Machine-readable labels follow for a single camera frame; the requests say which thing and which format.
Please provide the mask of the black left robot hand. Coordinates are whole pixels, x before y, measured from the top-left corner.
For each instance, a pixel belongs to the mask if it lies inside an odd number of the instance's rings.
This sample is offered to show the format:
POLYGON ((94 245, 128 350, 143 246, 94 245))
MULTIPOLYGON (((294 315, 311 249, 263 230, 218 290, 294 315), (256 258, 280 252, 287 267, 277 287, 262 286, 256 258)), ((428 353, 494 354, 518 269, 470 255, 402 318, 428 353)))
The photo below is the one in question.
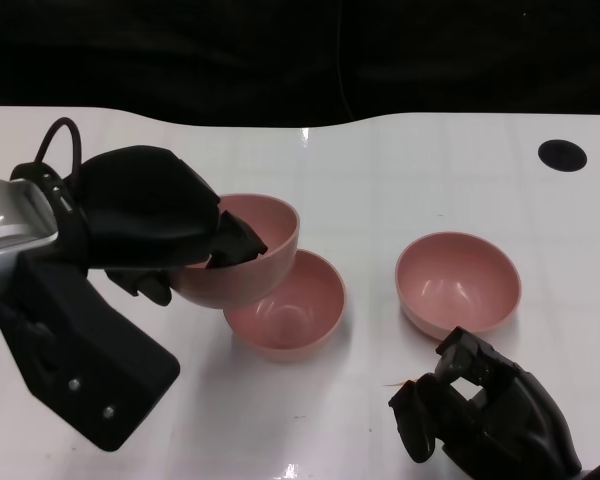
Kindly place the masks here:
POLYGON ((224 268, 267 251, 242 219, 172 151, 131 146, 79 168, 73 198, 90 233, 91 267, 133 296, 172 299, 169 274, 194 264, 224 268))

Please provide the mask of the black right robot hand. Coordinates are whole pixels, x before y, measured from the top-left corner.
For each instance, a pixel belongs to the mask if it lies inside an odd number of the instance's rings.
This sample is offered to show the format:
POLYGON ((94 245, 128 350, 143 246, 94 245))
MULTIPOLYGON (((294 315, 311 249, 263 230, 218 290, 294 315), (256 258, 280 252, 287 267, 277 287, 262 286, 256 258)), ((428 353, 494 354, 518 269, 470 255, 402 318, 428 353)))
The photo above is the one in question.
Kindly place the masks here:
POLYGON ((564 415, 539 381, 457 327, 437 347, 432 373, 390 399, 411 459, 440 443, 472 479, 573 479, 582 471, 564 415))

